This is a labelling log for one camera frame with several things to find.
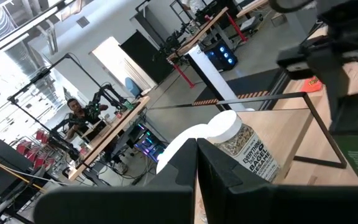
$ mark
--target plastic jar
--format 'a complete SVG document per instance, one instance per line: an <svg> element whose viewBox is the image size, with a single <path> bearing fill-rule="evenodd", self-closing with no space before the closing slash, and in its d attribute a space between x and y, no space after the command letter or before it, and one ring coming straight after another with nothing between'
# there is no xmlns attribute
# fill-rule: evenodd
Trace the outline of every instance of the plastic jar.
<svg viewBox="0 0 358 224"><path fill-rule="evenodd" d="M245 125L237 113L227 110L209 123L212 130L208 140L242 166L271 182L280 166L255 131Z"/></svg>

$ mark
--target white cloth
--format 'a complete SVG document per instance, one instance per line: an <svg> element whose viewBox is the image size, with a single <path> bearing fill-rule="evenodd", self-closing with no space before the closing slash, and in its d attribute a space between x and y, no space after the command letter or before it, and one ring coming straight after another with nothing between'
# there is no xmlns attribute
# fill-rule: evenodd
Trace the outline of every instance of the white cloth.
<svg viewBox="0 0 358 224"><path fill-rule="evenodd" d="M194 14L196 14L198 9L203 10L205 8L205 4L202 0L181 0L181 2L190 7Z"/></svg>

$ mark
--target jar label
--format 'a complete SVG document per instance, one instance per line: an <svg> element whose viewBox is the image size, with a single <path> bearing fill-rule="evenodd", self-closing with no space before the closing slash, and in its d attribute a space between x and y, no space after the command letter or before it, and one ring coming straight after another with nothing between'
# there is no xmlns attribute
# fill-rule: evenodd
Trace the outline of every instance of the jar label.
<svg viewBox="0 0 358 224"><path fill-rule="evenodd" d="M256 133L251 136L240 153L233 158L245 168L269 182L273 181L280 169L277 161L274 160Z"/></svg>

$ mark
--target light fixture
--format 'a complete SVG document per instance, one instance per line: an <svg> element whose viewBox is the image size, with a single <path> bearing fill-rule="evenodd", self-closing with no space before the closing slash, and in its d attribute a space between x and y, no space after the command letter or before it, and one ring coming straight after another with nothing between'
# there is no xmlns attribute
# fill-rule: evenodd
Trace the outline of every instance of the light fixture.
<svg viewBox="0 0 358 224"><path fill-rule="evenodd" d="M24 39L28 38L30 35L28 33L25 33L23 35L21 35L19 38L17 38L16 40L14 40L13 42L9 43L7 46L3 47L2 49L0 49L0 53L5 52L7 50L9 50L11 47L15 46L16 44L18 44L19 42L23 41Z"/></svg>
<svg viewBox="0 0 358 224"><path fill-rule="evenodd" d="M47 18L49 18L50 16L54 15L57 11L58 11L57 6L51 8L51 9L48 9L48 11L45 12L44 14L36 17L34 20L28 22L26 25L18 28L17 30L13 31L13 33L8 34L4 38L2 38L0 40L0 50L7 47L11 42L22 37L22 35L27 33L31 28L35 27L36 25L40 24L42 21L44 21Z"/></svg>

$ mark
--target man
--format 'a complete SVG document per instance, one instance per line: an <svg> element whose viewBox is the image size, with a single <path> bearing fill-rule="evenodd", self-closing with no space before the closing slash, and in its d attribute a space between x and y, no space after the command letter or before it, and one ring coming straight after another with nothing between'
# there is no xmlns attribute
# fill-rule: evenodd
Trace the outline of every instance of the man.
<svg viewBox="0 0 358 224"><path fill-rule="evenodd" d="M205 8L203 0L181 0L181 3L183 4L183 8L191 10L194 14L197 13L197 10L203 10Z"/></svg>
<svg viewBox="0 0 358 224"><path fill-rule="evenodd" d="M86 108L83 108L80 103L76 99L69 99L67 101L68 107L72 110L73 114L71 114L72 118L81 118L85 119L87 122L91 124L95 124L100 119L96 116L95 118L91 115L91 111L89 111ZM99 110L105 111L108 109L107 105L100 105ZM88 130L88 127L86 125L77 125L77 124L70 124L69 123L69 130L67 131L67 139L71 139L75 133L83 134ZM98 124L97 127L95 127L95 130L91 133L89 133L86 137L92 141L98 133L106 127L106 123L103 121ZM104 148L104 160L106 162L110 162L111 160L114 161L114 168L120 173L125 174L125 172L128 170L128 166L126 166L125 163L121 161L118 155L114 155L111 157L111 153L113 152L114 148L116 147L117 143L117 137L115 137L105 148Z"/></svg>

